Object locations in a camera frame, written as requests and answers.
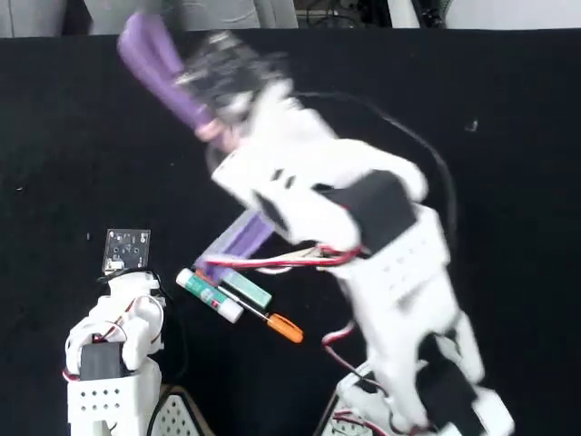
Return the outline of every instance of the green label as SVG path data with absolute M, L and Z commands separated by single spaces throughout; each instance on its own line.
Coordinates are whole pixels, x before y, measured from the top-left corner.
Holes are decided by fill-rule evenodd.
M 228 298 L 197 275 L 190 277 L 184 288 L 216 310 Z

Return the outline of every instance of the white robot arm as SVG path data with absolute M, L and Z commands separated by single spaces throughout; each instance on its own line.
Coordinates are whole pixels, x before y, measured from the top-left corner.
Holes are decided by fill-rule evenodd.
M 369 366 L 389 394 L 384 413 L 368 418 L 401 433 L 508 436 L 514 424 L 504 404 L 477 386 L 484 369 L 448 278 L 439 218 L 419 204 L 423 174 L 397 156 L 336 138 L 290 89 L 287 81 L 262 92 L 247 134 L 212 179 L 260 210 L 289 243 L 362 247 L 365 256 L 329 272 L 353 306 Z M 437 352 L 425 361 L 427 342 Z M 446 402 L 452 405 L 440 407 Z M 370 414 L 365 403 L 352 406 Z
M 147 357 L 162 348 L 159 286 L 149 272 L 112 278 L 110 295 L 70 331 L 63 376 L 72 436 L 145 435 L 162 381 Z

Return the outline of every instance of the purple object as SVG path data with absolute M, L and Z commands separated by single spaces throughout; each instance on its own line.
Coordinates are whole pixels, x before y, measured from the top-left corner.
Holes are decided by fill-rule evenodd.
M 133 75 L 194 132 L 214 120 L 214 114 L 204 102 L 196 102 L 174 84 L 184 65 L 160 16 L 133 14 L 119 37 L 117 49 Z M 228 268 L 206 265 L 205 254 L 249 257 L 272 232 L 272 226 L 260 213 L 246 211 L 204 252 L 196 266 L 219 282 Z

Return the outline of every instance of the glue stick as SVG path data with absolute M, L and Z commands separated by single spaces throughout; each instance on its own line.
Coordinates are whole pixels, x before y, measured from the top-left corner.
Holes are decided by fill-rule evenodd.
M 235 323 L 240 318 L 242 307 L 239 304 L 187 268 L 184 268 L 178 274 L 175 282 L 187 292 L 205 302 L 206 305 L 213 308 L 228 321 Z

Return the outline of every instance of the black table surface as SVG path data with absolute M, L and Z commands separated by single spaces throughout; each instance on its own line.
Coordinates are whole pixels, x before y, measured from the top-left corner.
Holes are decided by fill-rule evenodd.
M 450 268 L 486 385 L 517 434 L 576 417 L 581 32 L 245 31 L 287 54 L 297 88 L 364 95 L 425 135 L 458 186 Z M 187 54 L 202 34 L 176 37 Z M 238 215 L 202 146 L 133 80 L 112 37 L 0 41 L 1 415 L 6 434 L 65 434 L 64 339 L 95 304 L 108 228 L 152 229 L 150 265 L 177 296 L 191 364 L 182 382 L 219 435 L 311 434 L 344 375 L 320 338 L 350 317 L 333 280 L 257 277 L 295 345 L 246 314 L 229 325 L 172 285 Z M 305 102 L 340 135 L 417 162 L 428 204 L 445 197 L 430 156 L 350 104 Z M 275 243 L 274 249 L 283 249 Z M 179 339 L 160 354 L 171 379 Z M 358 335 L 339 347 L 364 359 Z

